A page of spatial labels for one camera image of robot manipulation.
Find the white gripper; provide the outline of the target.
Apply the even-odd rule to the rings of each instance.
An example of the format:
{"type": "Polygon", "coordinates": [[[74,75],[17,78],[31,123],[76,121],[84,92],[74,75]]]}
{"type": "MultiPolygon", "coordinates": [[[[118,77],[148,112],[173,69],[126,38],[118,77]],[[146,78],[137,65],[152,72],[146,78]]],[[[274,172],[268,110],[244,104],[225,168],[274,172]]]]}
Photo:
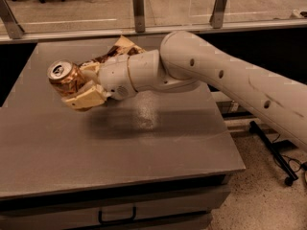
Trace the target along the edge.
{"type": "Polygon", "coordinates": [[[82,110],[103,104],[107,94],[118,101],[134,97],[137,92],[130,80],[128,62],[128,55],[111,57],[102,65],[98,61],[84,62],[80,70],[87,83],[61,100],[72,109],[82,110]]]}

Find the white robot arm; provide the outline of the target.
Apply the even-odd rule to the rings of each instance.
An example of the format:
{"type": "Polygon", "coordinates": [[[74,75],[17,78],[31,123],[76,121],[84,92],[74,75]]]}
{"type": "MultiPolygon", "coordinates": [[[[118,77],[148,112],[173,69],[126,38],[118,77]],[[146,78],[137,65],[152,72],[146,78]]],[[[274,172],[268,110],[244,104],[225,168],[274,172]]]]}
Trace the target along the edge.
{"type": "Polygon", "coordinates": [[[232,57],[185,31],[167,34],[151,51],[122,36],[108,54],[82,64],[75,81],[62,99],[75,110],[142,91],[189,91],[203,81],[307,149],[307,85],[232,57]]]}

